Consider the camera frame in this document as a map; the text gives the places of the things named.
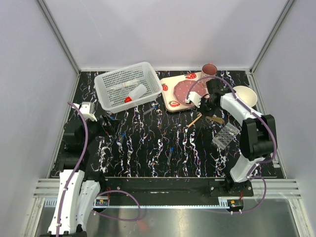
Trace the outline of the wooden test tube clamp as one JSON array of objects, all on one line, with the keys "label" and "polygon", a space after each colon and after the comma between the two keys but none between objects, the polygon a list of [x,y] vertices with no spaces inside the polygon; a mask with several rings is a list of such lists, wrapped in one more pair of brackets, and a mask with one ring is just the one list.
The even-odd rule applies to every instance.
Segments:
[{"label": "wooden test tube clamp", "polygon": [[197,117],[190,124],[188,124],[187,128],[190,128],[191,126],[193,126],[201,117],[202,117],[202,114],[199,113]]}]

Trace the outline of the clear plastic funnel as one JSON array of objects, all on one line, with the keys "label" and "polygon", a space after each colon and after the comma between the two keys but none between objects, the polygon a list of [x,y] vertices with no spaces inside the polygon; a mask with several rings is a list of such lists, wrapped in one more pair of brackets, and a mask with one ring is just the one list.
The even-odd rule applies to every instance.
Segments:
[{"label": "clear plastic funnel", "polygon": [[112,86],[112,87],[110,88],[110,90],[116,90],[116,89],[126,88],[126,87],[129,87],[129,86],[137,85],[138,83],[139,83],[139,80],[138,80],[138,79],[133,79],[133,80],[130,80],[130,81],[127,81],[127,82],[123,82],[123,83],[114,85],[114,86]]}]

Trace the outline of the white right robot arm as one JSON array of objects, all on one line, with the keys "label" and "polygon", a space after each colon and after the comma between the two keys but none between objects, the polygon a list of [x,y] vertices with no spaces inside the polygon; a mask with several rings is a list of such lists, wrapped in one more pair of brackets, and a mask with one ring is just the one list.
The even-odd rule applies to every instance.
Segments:
[{"label": "white right robot arm", "polygon": [[240,124],[241,154],[227,175],[224,190],[235,196],[246,187],[250,174],[262,163],[272,161],[277,152],[276,122],[272,115],[254,109],[257,95],[245,86],[223,86],[223,79],[212,77],[207,83],[208,96],[200,99],[199,111],[212,116],[219,109],[227,111]]}]

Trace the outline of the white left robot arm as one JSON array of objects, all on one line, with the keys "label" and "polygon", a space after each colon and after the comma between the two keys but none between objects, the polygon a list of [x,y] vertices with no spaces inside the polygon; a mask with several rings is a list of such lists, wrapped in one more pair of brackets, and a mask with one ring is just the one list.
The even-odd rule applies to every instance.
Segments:
[{"label": "white left robot arm", "polygon": [[96,121],[71,120],[64,125],[59,164],[59,192],[46,237],[85,237],[86,225],[97,196],[107,188],[100,174],[86,174],[88,146],[97,137],[114,136],[120,121],[100,116]]}]

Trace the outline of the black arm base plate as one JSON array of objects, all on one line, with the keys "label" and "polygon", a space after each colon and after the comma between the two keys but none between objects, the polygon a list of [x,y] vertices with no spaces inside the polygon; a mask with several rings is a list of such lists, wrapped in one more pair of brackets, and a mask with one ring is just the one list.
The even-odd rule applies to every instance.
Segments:
[{"label": "black arm base plate", "polygon": [[253,197],[249,181],[232,185],[225,178],[118,178],[108,177],[102,191],[125,191],[141,206],[211,206],[219,198]]}]

